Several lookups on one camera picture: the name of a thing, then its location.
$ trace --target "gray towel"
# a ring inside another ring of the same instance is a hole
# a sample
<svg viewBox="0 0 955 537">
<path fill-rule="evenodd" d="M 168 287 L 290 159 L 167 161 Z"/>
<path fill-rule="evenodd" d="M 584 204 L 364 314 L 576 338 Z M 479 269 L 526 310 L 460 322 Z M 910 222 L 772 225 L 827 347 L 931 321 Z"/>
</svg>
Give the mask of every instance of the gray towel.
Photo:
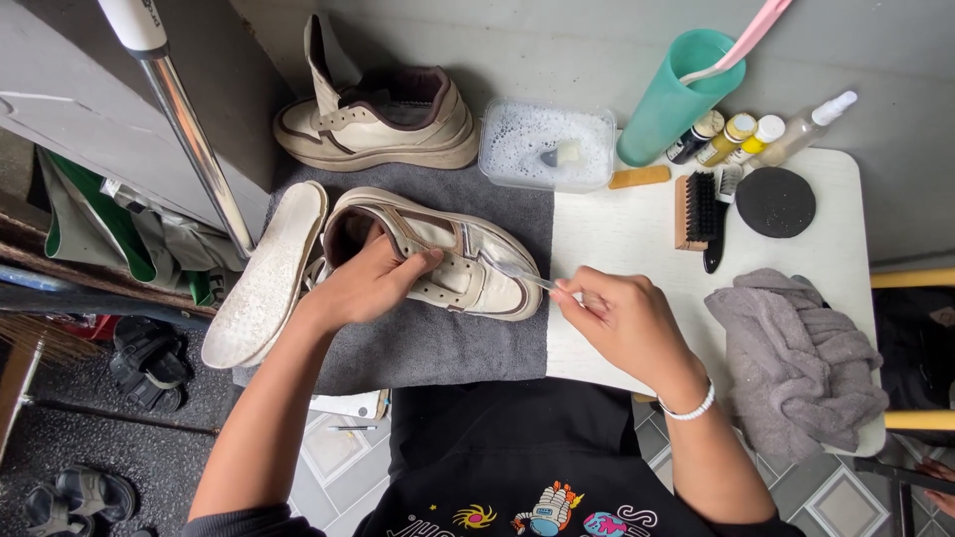
<svg viewBox="0 0 955 537">
<path fill-rule="evenodd" d="M 726 329 L 732 412 L 759 453 L 801 462 L 820 442 L 859 447 L 859 429 L 888 405 L 872 383 L 882 358 L 845 314 L 771 268 L 706 298 Z"/>
<path fill-rule="evenodd" d="M 336 173 L 297 164 L 272 206 L 291 184 L 313 180 L 332 202 L 356 186 L 377 186 L 432 209 L 474 215 L 503 227 L 534 256 L 541 274 L 550 272 L 554 195 L 491 184 L 472 165 L 434 170 L 408 164 L 382 164 Z M 351 325 L 334 339 L 315 393 L 344 396 L 381 388 L 459 384 L 481 380 L 542 378 L 547 366 L 547 300 L 538 313 L 520 322 L 452 313 L 405 300 L 384 317 Z M 245 386 L 254 369 L 234 368 Z"/>
</svg>

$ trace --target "toothbrush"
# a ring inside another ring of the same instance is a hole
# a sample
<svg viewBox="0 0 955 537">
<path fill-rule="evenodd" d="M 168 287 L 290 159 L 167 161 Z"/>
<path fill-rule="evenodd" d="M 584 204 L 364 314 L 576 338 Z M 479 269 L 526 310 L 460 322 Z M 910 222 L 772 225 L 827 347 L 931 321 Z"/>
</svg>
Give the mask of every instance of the toothbrush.
<svg viewBox="0 0 955 537">
<path fill-rule="evenodd" d="M 736 188 L 743 180 L 743 166 L 727 164 L 716 168 L 716 238 L 707 243 L 703 250 L 703 269 L 713 274 L 723 261 L 723 244 L 726 242 L 726 214 L 736 199 Z"/>
<path fill-rule="evenodd" d="M 551 291 L 551 290 L 560 289 L 560 286 L 558 286 L 556 283 L 550 280 L 545 280 L 534 274 L 531 274 L 530 272 L 521 269 L 520 267 L 518 267 L 517 265 L 513 263 L 508 263 L 507 261 L 491 261 L 491 265 L 493 265 L 496 269 L 503 272 L 504 275 L 506 276 L 509 276 L 511 278 L 520 278 L 522 280 L 525 280 L 532 284 L 540 286 L 541 288 L 545 290 Z M 592 294 L 585 293 L 585 292 L 575 292 L 573 296 L 574 298 L 577 299 L 578 302 L 581 303 L 581 306 L 584 306 L 585 308 L 588 308 L 594 311 L 600 311 L 603 313 L 606 313 L 607 311 L 606 303 L 604 302 L 604 299 L 599 296 L 594 296 Z"/>
<path fill-rule="evenodd" d="M 680 83 L 689 86 L 692 82 L 697 80 L 727 72 L 732 66 L 736 65 L 739 60 L 743 59 L 746 54 L 750 53 L 753 47 L 756 46 L 756 43 L 763 38 L 763 35 L 766 35 L 766 32 L 769 31 L 776 19 L 779 18 L 779 15 L 789 7 L 789 3 L 792 1 L 793 0 L 767 0 L 766 4 L 763 5 L 763 9 L 759 10 L 753 22 L 750 23 L 750 26 L 746 27 L 743 34 L 736 40 L 736 44 L 732 46 L 726 55 L 703 71 L 681 76 Z"/>
</svg>

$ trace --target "black t-shirt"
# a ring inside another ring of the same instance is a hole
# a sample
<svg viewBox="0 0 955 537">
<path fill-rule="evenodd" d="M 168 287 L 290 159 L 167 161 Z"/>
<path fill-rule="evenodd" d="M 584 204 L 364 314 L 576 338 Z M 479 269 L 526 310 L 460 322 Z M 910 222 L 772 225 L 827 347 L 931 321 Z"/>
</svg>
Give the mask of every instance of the black t-shirt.
<svg viewBox="0 0 955 537">
<path fill-rule="evenodd" d="M 396 446 L 398 471 L 354 535 L 802 535 L 778 517 L 706 523 L 640 458 L 630 408 L 629 394 L 581 382 L 479 384 Z M 288 517 L 286 505 L 213 515 L 183 536 L 324 535 Z"/>
</svg>

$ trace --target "spray bottle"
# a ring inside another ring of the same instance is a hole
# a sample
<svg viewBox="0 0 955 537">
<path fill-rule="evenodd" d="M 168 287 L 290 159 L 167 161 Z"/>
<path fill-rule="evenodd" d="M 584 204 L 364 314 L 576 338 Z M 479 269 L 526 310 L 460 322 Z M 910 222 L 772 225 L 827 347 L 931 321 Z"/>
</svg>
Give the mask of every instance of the spray bottle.
<svg viewBox="0 0 955 537">
<path fill-rule="evenodd" d="M 786 123 L 786 134 L 769 144 L 762 153 L 753 157 L 750 163 L 754 168 L 779 166 L 792 155 L 824 137 L 829 132 L 829 124 L 841 116 L 857 98 L 859 97 L 856 92 L 846 92 L 815 110 L 812 106 L 803 108 Z"/>
</svg>

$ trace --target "yellow sponge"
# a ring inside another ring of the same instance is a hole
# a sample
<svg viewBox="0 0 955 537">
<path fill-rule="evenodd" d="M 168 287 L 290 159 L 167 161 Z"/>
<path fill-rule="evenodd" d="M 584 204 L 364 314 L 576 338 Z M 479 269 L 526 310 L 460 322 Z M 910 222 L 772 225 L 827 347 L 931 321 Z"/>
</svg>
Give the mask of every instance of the yellow sponge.
<svg viewBox="0 0 955 537">
<path fill-rule="evenodd" d="M 639 186 L 641 184 L 665 183 L 669 181 L 669 168 L 664 165 L 649 168 L 634 168 L 613 172 L 610 189 Z"/>
</svg>

